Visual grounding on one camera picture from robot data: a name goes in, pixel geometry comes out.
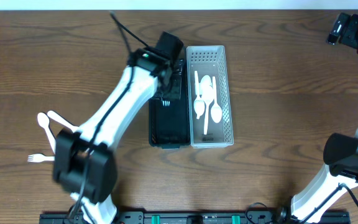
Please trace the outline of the white spoon pile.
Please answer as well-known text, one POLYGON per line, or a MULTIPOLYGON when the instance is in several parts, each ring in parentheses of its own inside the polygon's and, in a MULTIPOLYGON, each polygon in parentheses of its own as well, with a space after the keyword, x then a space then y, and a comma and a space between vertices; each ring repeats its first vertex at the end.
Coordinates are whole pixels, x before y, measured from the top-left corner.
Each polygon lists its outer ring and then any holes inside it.
POLYGON ((207 86, 212 86, 211 77, 209 75, 204 75, 200 81, 200 92, 202 92, 207 86))

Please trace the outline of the white spoon pointing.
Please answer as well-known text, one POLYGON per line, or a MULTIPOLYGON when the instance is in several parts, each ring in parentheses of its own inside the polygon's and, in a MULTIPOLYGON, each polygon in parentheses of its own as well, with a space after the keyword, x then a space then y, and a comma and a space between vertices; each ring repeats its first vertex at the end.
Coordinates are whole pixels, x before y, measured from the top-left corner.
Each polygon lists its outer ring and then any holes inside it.
POLYGON ((211 102, 213 101, 213 87, 212 86, 204 86, 203 87, 203 94, 202 94, 202 100, 205 103, 205 115, 204 115, 204 128, 203 128, 203 134, 207 135, 208 132, 208 123, 209 123, 209 106, 211 102))

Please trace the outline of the white spoon with upper handle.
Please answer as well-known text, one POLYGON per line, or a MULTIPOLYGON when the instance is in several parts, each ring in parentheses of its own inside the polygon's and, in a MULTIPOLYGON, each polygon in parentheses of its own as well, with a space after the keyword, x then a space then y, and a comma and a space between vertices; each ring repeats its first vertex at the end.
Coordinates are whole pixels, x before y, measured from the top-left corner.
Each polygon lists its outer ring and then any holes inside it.
POLYGON ((200 83, 197 71, 195 71, 195 94, 196 98, 194 100, 193 107, 196 113, 196 119, 200 119, 200 117, 204 114, 205 104, 200 97, 200 83))

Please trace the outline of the black plastic mesh basket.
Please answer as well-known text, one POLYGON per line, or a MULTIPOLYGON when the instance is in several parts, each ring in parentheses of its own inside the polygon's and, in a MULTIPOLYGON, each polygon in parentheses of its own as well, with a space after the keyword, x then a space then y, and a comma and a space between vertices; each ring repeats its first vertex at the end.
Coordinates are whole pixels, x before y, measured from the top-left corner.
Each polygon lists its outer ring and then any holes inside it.
POLYGON ((162 106, 163 100, 149 100, 149 144, 163 149, 177 149, 190 144, 188 77, 185 60, 185 79, 179 100, 162 106))

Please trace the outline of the clear plastic mesh basket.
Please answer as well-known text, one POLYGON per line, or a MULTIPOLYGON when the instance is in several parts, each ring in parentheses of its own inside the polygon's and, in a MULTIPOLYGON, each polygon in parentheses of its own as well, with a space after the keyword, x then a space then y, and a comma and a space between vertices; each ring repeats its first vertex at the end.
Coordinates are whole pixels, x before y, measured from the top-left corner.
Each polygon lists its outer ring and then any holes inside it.
POLYGON ((186 57, 191 145, 194 148, 217 148, 233 145, 234 132, 232 127, 226 51, 224 46, 190 46, 186 48, 186 57), (203 134, 205 111, 200 119, 196 119, 196 113, 193 107, 193 103, 196 98, 195 71, 198 72, 199 82, 204 75, 209 75, 211 77, 211 81, 213 77, 216 77, 217 102, 223 111, 222 120, 219 123, 215 123, 211 117, 211 107, 213 104, 213 102, 211 102, 209 106, 207 135, 203 134))

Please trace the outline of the white spoon bowl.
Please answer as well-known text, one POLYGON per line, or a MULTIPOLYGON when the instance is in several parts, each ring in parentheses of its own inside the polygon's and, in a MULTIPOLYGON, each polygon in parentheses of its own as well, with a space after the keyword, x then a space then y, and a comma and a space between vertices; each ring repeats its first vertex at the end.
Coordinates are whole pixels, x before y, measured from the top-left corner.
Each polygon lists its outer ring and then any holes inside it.
POLYGON ((223 111, 217 102, 217 83, 216 77, 212 78, 212 88, 213 88, 213 104, 211 107, 211 117, 215 123, 219 123, 222 120, 223 111))

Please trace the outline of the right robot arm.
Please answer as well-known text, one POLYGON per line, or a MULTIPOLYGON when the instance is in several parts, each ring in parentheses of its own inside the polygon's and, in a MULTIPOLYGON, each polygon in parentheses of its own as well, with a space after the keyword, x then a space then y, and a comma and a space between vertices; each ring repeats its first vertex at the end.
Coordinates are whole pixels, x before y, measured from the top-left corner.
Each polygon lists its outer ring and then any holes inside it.
MULTIPOLYGON (((350 47, 358 54, 358 14, 342 12, 335 19, 326 42, 350 47)), ((290 198, 273 216, 274 223, 338 223, 341 216, 329 208, 358 187, 358 128, 354 134, 331 134, 323 147, 323 165, 306 187, 290 198)))

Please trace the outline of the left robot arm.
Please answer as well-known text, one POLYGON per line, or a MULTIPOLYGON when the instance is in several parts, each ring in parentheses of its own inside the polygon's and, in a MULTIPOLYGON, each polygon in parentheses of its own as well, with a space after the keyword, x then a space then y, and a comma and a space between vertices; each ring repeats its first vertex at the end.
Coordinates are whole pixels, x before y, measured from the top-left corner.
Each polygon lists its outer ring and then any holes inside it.
POLYGON ((176 65, 183 42, 163 32, 154 47, 129 54, 122 77, 89 120, 74 132, 56 136, 53 180, 73 194, 75 204, 66 220, 82 211, 87 223, 112 223, 116 207, 111 192, 117 184, 114 153, 134 116, 149 101, 181 97, 176 65))

